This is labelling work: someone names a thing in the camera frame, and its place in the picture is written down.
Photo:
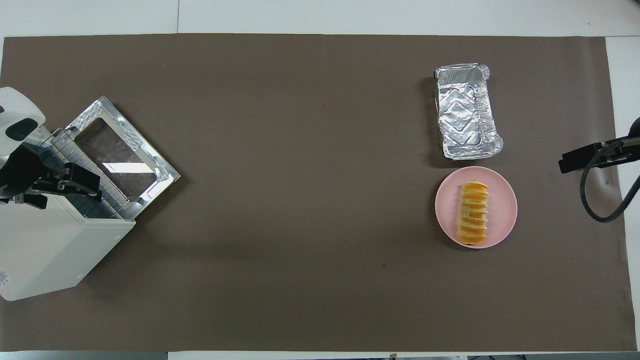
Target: brown tabletop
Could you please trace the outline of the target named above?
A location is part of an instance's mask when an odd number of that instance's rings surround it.
[[[504,150],[454,162],[432,73],[464,62]],[[183,175],[77,287],[0,299],[0,350],[636,349],[623,220],[557,166],[614,138],[603,38],[7,38],[0,84],[51,130],[105,95]],[[518,197],[485,250],[435,218],[467,165]],[[614,169],[591,185],[619,203]]]

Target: aluminum foil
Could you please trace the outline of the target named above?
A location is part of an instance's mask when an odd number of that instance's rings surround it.
[[[502,150],[491,113],[486,65],[457,64],[439,67],[438,125],[444,156],[453,160],[489,158]]]

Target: white floor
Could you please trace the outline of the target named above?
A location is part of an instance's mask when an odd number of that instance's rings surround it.
[[[603,36],[607,37],[616,134],[625,135],[632,121],[640,117],[640,4],[633,0],[0,0],[0,47],[4,37],[12,36],[193,32]],[[640,174],[640,164],[619,168],[626,193]],[[640,200],[636,199],[625,214],[632,294],[636,314],[640,314],[640,222],[629,221],[640,215]],[[640,343],[640,316],[636,316],[636,334]],[[170,354],[170,358],[280,360],[389,355],[185,352]]]

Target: pink plate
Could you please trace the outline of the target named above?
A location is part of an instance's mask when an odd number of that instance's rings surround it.
[[[486,239],[477,245],[465,245],[458,239],[460,190],[467,181],[477,180],[489,187]],[[504,240],[518,216],[518,202],[511,185],[497,172],[486,167],[464,167],[447,176],[436,194],[436,217],[445,234],[462,246],[484,249]]]

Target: golden brown bread roll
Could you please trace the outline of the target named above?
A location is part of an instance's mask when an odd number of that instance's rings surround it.
[[[488,187],[479,181],[462,184],[458,210],[458,238],[467,245],[486,239]]]

